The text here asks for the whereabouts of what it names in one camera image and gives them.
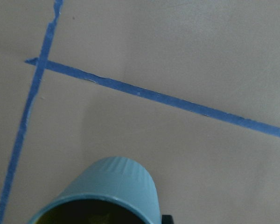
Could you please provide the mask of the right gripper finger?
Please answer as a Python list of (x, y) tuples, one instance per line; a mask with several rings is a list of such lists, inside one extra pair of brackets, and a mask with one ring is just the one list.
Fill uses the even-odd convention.
[(173, 224), (173, 217), (171, 215), (162, 215), (162, 224)]

